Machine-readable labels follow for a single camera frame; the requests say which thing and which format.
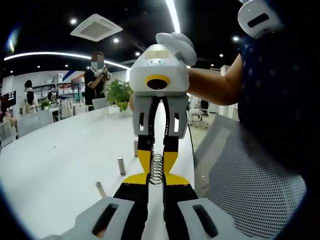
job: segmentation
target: ceiling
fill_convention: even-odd
[[[243,37],[237,14],[241,7],[238,0],[175,0],[181,32],[194,44],[198,56],[196,67],[209,69],[230,65],[239,48],[233,36]],[[99,42],[70,35],[71,31],[92,14],[99,14],[123,28],[123,31]],[[16,33],[14,53],[4,46],[5,57],[29,52],[63,52],[90,56],[94,51],[104,52],[104,58],[130,67],[142,53],[155,44],[157,33],[174,32],[165,0],[117,0],[87,4],[22,3],[6,20],[4,44],[10,33]],[[77,24],[70,20],[75,18]],[[2,77],[37,71],[84,71],[89,60],[66,56],[35,55],[2,61]],[[110,66],[112,72],[122,68]]]

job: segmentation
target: potted plant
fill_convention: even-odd
[[[105,88],[104,93],[106,95],[106,100],[111,105],[117,105],[120,112],[122,112],[127,110],[130,96],[134,91],[131,89],[128,82],[116,79]]]
[[[41,103],[41,110],[48,109],[50,107],[50,102],[45,100]]]

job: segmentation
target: robot camera lens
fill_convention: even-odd
[[[152,79],[147,82],[147,86],[154,90],[162,90],[168,86],[167,82],[161,79]]]

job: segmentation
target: white round table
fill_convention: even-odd
[[[165,131],[163,104],[155,117],[154,153],[162,154]],[[76,217],[101,199],[101,182],[112,197],[122,180],[143,172],[134,157],[131,117],[106,108],[58,121],[7,145],[0,155],[0,184],[13,214],[36,239],[60,235]],[[123,156],[126,176],[117,157]],[[190,132],[179,141],[178,159],[171,171],[194,187],[193,147]],[[162,185],[149,186],[148,220],[142,239],[166,240]]]

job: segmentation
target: white robot casing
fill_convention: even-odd
[[[132,65],[130,87],[137,96],[185,95],[189,88],[187,66],[166,46],[154,44]]]
[[[240,0],[238,13],[240,27],[249,36],[258,39],[269,32],[283,30],[285,26],[277,13],[264,0]]]

